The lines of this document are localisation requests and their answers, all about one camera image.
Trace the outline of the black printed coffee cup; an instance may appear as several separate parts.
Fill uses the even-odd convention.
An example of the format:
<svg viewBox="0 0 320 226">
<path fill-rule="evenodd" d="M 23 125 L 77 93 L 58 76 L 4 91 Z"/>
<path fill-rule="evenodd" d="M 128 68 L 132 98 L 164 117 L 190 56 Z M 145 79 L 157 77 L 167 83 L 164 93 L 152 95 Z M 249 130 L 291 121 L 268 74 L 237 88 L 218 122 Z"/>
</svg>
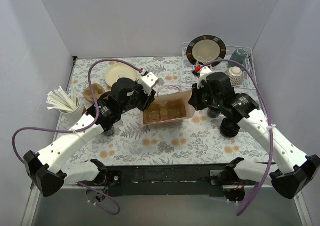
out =
<svg viewBox="0 0 320 226">
<path fill-rule="evenodd" d="M 216 109 L 208 108 L 208 110 L 207 110 L 207 115 L 210 118 L 217 118 L 218 116 L 220 116 L 220 114 L 221 114 L 221 111 L 216 110 Z"/>
</svg>

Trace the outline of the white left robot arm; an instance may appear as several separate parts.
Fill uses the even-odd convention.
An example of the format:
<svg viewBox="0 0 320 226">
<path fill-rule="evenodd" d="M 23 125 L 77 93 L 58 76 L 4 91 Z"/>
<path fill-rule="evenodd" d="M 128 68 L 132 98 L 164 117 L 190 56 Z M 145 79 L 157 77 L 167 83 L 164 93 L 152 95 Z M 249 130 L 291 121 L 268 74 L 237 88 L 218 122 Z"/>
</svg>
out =
<svg viewBox="0 0 320 226">
<path fill-rule="evenodd" d="M 120 78 L 111 91 L 102 94 L 96 105 L 88 108 L 86 114 L 51 145 L 35 153 L 24 155 L 28 176 L 45 197 L 58 192 L 64 184 L 82 181 L 100 186 L 107 179 L 107 167 L 97 159 L 71 165 L 67 161 L 80 148 L 96 136 L 112 132 L 122 114 L 138 108 L 147 109 L 155 99 L 153 87 L 158 83 L 156 76 L 147 74 L 137 81 Z"/>
</svg>

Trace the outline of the pink paper gift bag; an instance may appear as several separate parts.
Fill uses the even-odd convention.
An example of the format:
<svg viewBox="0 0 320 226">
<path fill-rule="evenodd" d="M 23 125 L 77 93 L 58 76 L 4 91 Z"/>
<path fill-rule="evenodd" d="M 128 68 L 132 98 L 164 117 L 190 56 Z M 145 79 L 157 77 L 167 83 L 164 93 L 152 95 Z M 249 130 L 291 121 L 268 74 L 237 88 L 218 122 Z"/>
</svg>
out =
<svg viewBox="0 0 320 226">
<path fill-rule="evenodd" d="M 142 125 L 174 123 L 192 118 L 195 108 L 189 104 L 192 91 L 176 85 L 164 85 L 156 91 L 154 101 L 140 113 Z"/>
</svg>

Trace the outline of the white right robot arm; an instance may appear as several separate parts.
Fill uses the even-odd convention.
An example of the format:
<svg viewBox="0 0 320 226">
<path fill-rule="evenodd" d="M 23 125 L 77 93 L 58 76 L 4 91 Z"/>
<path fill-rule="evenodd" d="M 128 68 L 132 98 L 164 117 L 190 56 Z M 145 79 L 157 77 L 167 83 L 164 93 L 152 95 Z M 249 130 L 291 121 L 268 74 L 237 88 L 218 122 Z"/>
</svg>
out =
<svg viewBox="0 0 320 226">
<path fill-rule="evenodd" d="M 248 163 L 236 158 L 218 176 L 220 182 L 239 184 L 242 180 L 260 181 L 269 169 L 265 183 L 283 197 L 294 198 L 320 169 L 320 158 L 307 155 L 294 146 L 275 126 L 269 124 L 258 103 L 246 93 L 237 93 L 229 76 L 205 67 L 193 71 L 198 82 L 192 85 L 189 104 L 196 110 L 207 108 L 224 115 L 220 132 L 224 137 L 237 136 L 240 129 L 248 132 L 271 156 L 271 166 Z"/>
</svg>

